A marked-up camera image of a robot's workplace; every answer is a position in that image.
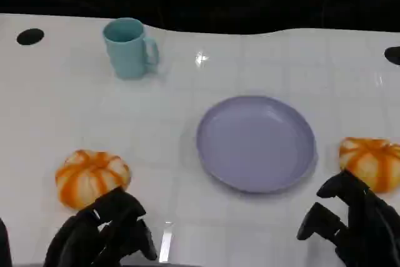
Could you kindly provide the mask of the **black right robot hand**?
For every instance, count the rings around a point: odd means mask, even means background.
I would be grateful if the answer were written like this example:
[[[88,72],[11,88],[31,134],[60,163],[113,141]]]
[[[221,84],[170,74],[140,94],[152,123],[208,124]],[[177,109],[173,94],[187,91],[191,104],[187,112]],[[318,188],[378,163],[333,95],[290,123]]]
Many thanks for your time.
[[[329,178],[317,196],[346,203],[348,224],[316,202],[300,225],[299,241],[318,234],[335,246],[345,266],[399,266],[399,215],[366,183],[342,171]]]

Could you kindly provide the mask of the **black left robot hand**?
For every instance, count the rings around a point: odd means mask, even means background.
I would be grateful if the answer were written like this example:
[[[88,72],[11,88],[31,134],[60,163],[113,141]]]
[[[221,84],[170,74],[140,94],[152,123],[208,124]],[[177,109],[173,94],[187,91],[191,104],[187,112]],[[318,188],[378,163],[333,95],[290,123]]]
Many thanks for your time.
[[[47,249],[44,266],[120,266],[140,251],[157,259],[142,204],[122,188],[99,197],[67,219]]]

